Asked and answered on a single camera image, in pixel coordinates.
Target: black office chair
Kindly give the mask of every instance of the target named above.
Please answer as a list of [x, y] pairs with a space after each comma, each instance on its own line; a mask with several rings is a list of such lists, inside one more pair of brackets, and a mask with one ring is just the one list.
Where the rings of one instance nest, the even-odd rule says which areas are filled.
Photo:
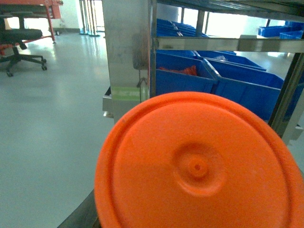
[[[9, 61], [9, 64], [6, 67], [7, 75], [9, 77], [13, 76], [10, 71], [13, 65], [17, 64], [22, 60], [33, 63], [39, 63], [41, 64], [42, 70], [48, 69], [45, 65], [47, 60], [44, 59], [43, 56], [20, 54], [16, 47], [16, 44], [19, 44], [20, 48], [22, 50], [25, 50], [27, 49], [27, 46], [22, 42], [23, 40], [35, 40], [42, 37], [42, 31], [39, 29], [24, 29], [24, 16], [28, 15], [29, 13], [30, 12], [16, 12], [15, 14], [12, 13], [11, 15], [0, 15], [0, 45], [12, 45], [14, 51], [14, 54], [12, 56], [3, 57], [0, 59], [0, 63]], [[20, 29], [6, 30], [4, 18], [13, 16], [19, 17]]]

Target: gray floor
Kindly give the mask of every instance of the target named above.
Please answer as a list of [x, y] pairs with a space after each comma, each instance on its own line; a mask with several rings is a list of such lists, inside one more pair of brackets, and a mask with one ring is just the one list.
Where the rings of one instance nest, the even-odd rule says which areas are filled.
[[105, 39], [78, 34], [40, 40], [47, 71], [0, 65], [0, 228], [55, 228], [93, 189], [95, 163], [113, 120]]

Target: blue plastic bin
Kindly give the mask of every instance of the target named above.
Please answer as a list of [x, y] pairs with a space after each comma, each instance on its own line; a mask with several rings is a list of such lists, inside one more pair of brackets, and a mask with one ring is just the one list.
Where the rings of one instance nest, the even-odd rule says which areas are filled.
[[157, 50], [156, 52], [167, 54], [167, 55], [197, 59], [197, 55], [193, 51], [187, 51], [187, 50], [186, 51], [182, 51], [182, 50]]
[[170, 31], [178, 31], [176, 26], [173, 25], [162, 25], [157, 24], [157, 29], [170, 30]]
[[304, 29], [304, 23], [302, 22], [285, 21], [285, 25], [292, 28], [300, 28], [300, 30]]
[[158, 24], [165, 24], [165, 25], [172, 25], [172, 22], [169, 20], [163, 20], [163, 19], [159, 19], [157, 18], [157, 23]]
[[269, 120], [283, 79], [265, 71], [206, 60], [218, 72], [215, 94], [239, 103], [263, 120]]
[[[184, 70], [195, 65], [198, 76], [159, 70], [164, 67], [170, 70]], [[210, 93], [216, 85], [216, 79], [209, 66], [200, 60], [158, 53], [156, 55], [156, 95], [196, 91]]]
[[290, 28], [287, 26], [269, 26], [259, 27], [258, 34], [263, 37], [278, 37], [281, 32], [289, 32]]
[[281, 32], [280, 39], [301, 39], [303, 31]]
[[[231, 55], [231, 54], [220, 52], [220, 51], [197, 51], [197, 53], [199, 54], [198, 59], [202, 59], [203, 57], [214, 58], [214, 59], [217, 59], [220, 61], [225, 61], [228, 63], [236, 64], [240, 67], [249, 67], [249, 68], [256, 69], [256, 70], [266, 71], [265, 68], [252, 62], [251, 60], [247, 59], [246, 57]], [[224, 57], [226, 60], [223, 60], [223, 59], [221, 60], [221, 59], [218, 59], [217, 57]]]
[[193, 26], [187, 25], [187, 24], [182, 24], [182, 23], [178, 23], [178, 22], [173, 22], [173, 24], [178, 28], [195, 29]]
[[162, 28], [156, 29], [156, 35], [158, 37], [179, 37], [180, 36], [177, 31], [167, 30], [167, 29], [162, 29]]

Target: metal rack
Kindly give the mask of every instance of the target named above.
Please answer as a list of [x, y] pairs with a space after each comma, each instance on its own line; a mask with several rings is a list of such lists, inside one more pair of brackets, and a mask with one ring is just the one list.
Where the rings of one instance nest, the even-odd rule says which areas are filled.
[[304, 21], [303, 0], [118, 0], [103, 1], [104, 22], [114, 120], [155, 96], [156, 50], [226, 50], [250, 52], [295, 52], [281, 94], [269, 121], [285, 139], [292, 135], [297, 117], [284, 119], [286, 110], [304, 70], [304, 40], [156, 37], [157, 3], [199, 10], [197, 35], [202, 31], [204, 12], [244, 14], [267, 19]]

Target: chair seat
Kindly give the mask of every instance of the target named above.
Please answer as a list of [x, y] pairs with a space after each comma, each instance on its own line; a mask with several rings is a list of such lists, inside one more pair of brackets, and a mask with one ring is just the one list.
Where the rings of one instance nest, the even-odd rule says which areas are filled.
[[39, 39], [42, 31], [39, 29], [12, 29], [0, 32], [1, 43], [17, 43], [21, 40]]

